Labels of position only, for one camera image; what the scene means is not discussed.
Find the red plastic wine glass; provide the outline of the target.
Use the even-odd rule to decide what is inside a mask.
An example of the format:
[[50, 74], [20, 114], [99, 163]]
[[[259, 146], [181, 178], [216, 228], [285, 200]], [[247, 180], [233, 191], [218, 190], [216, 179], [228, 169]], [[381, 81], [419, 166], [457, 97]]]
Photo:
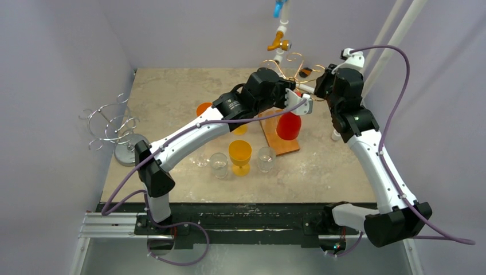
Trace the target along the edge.
[[294, 140], [298, 137], [301, 129], [301, 117], [292, 112], [280, 116], [276, 127], [278, 137], [283, 140]]

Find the clear tall flute glass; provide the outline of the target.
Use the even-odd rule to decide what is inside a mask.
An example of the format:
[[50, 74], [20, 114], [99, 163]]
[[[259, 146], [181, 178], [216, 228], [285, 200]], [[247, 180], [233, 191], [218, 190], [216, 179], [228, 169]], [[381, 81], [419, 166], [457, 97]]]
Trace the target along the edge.
[[[265, 111], [262, 114], [259, 114], [258, 116], [259, 117], [267, 117], [267, 116], [272, 116], [275, 113], [276, 113], [275, 109], [270, 109], [268, 111]], [[265, 119], [265, 120], [260, 120], [260, 125], [261, 125], [262, 130], [266, 133], [275, 132], [276, 127], [277, 127], [277, 123], [278, 123], [278, 119], [279, 119], [278, 117], [271, 117], [271, 118], [268, 118], [268, 119]]]

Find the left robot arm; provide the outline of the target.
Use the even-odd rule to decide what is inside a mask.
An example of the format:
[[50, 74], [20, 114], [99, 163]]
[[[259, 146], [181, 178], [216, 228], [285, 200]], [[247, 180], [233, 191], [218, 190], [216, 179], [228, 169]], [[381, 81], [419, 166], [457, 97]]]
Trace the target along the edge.
[[151, 144], [139, 142], [135, 159], [138, 177], [147, 192], [149, 228], [156, 234], [170, 229], [169, 193], [175, 186], [170, 171], [181, 160], [258, 114], [273, 107], [285, 108], [287, 93], [295, 88], [295, 81], [286, 80], [271, 69], [259, 68], [245, 83], [220, 95], [203, 114], [173, 134]]

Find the gold rack with wooden base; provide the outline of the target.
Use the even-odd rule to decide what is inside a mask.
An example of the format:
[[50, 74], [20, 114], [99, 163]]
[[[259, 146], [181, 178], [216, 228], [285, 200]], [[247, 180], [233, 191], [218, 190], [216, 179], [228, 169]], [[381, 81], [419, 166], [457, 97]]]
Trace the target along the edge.
[[[298, 94], [307, 93], [307, 94], [311, 95], [311, 98], [314, 101], [316, 99], [316, 97], [314, 97], [314, 95], [313, 95], [314, 94], [314, 88], [309, 86], [308, 84], [311, 83], [311, 82], [315, 82], [317, 74], [323, 73], [326, 67], [322, 66], [320, 64], [316, 64], [316, 65], [313, 65], [313, 66], [306, 66], [306, 61], [305, 61], [305, 58], [304, 58], [303, 68], [309, 67], [309, 68], [313, 69], [313, 72], [311, 73], [311, 75], [309, 77], [301, 78], [298, 75], [299, 65], [301, 64], [301, 59], [297, 56], [289, 56], [289, 58], [293, 59], [293, 61], [288, 62], [287, 59], [284, 57], [282, 63], [280, 64], [281, 70], [284, 73], [284, 76], [283, 77], [281, 76], [281, 77], [285, 78], [287, 80], [295, 81], [296, 82], [296, 89], [294, 90], [294, 92], [296, 92]], [[274, 70], [274, 66], [272, 64], [266, 64], [265, 65], [261, 62], [260, 65], [262, 67]], [[280, 118], [280, 116], [284, 114], [283, 109], [280, 109], [280, 108], [273, 108], [273, 109], [276, 110], [275, 117]], [[272, 132], [272, 133], [270, 133], [270, 132], [266, 133], [264, 131], [263, 131], [263, 133], [264, 133], [264, 136], [265, 136], [266, 141], [268, 143], [268, 146], [272, 147], [276, 151], [277, 156], [290, 154], [290, 153], [297, 152], [297, 151], [300, 150], [300, 145], [297, 141], [297, 138], [294, 139], [294, 140], [283, 140], [280, 137], [278, 137], [276, 130], [275, 130], [275, 132]]]

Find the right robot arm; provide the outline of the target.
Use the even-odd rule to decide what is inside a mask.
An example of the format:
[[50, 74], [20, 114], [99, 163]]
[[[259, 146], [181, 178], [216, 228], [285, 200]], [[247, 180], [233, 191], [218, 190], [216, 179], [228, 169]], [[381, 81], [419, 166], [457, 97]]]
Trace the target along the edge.
[[327, 102], [334, 130], [358, 158], [371, 184], [377, 209], [346, 202], [328, 205], [322, 226], [329, 233], [336, 233], [343, 226], [359, 230], [380, 248], [417, 236], [433, 211], [430, 204], [417, 200], [386, 149], [379, 148], [382, 134], [372, 112], [361, 103], [363, 86], [359, 71], [330, 64], [316, 81], [315, 95]]

